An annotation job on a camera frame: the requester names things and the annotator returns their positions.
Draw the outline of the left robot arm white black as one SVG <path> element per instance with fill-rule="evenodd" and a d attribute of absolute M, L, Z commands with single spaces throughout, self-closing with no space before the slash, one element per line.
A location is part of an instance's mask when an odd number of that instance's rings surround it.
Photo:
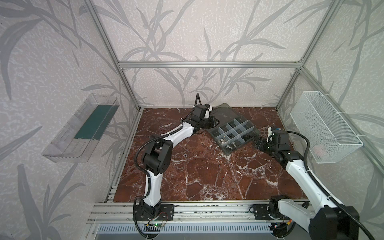
<path fill-rule="evenodd" d="M 142 163 L 146 174 L 145 195 L 140 200 L 141 208 L 156 211 L 161 205 L 161 185 L 163 174 L 171 163 L 173 148 L 199 130 L 211 129 L 219 123 L 212 116 L 213 107 L 209 104 L 195 105 L 192 112 L 173 130 L 154 136 L 140 150 L 145 150 Z"/>

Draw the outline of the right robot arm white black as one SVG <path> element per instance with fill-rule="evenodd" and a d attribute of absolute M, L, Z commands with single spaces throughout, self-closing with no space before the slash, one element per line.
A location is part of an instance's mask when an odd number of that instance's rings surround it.
<path fill-rule="evenodd" d="M 272 219 L 288 217 L 309 233 L 313 240 L 356 240 L 359 237 L 359 213 L 335 198 L 309 169 L 307 156 L 291 149 L 290 131 L 270 127 L 267 138 L 259 138 L 255 147 L 273 157 L 300 186 L 314 208 L 296 204 L 285 196 L 273 196 L 268 205 Z"/>

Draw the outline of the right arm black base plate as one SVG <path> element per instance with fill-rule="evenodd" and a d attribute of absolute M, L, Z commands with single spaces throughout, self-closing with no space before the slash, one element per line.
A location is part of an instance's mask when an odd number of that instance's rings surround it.
<path fill-rule="evenodd" d="M 251 213 L 254 215 L 255 220 L 272 220 L 268 211 L 268 204 L 254 204 L 251 206 Z"/>

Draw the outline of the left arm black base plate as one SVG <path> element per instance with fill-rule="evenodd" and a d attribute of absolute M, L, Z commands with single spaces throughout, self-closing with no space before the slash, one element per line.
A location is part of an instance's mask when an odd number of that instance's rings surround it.
<path fill-rule="evenodd" d="M 175 205 L 160 204 L 154 207 L 147 204 L 136 205 L 133 219 L 136 221 L 172 221 L 175 213 Z"/>

